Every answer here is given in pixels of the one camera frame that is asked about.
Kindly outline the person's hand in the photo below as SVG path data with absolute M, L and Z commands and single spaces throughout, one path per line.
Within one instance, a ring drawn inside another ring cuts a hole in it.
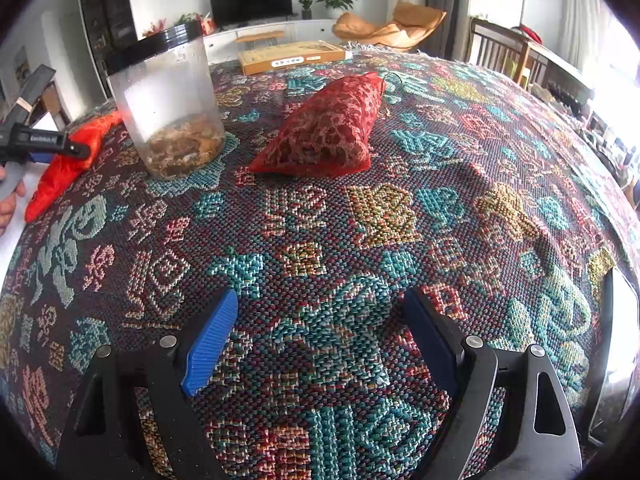
M 7 198 L 2 200 L 0 204 L 0 235 L 6 232 L 6 228 L 9 226 L 16 209 L 17 199 L 24 197 L 26 194 L 26 188 L 24 181 L 18 181 L 14 190 L 8 195 Z

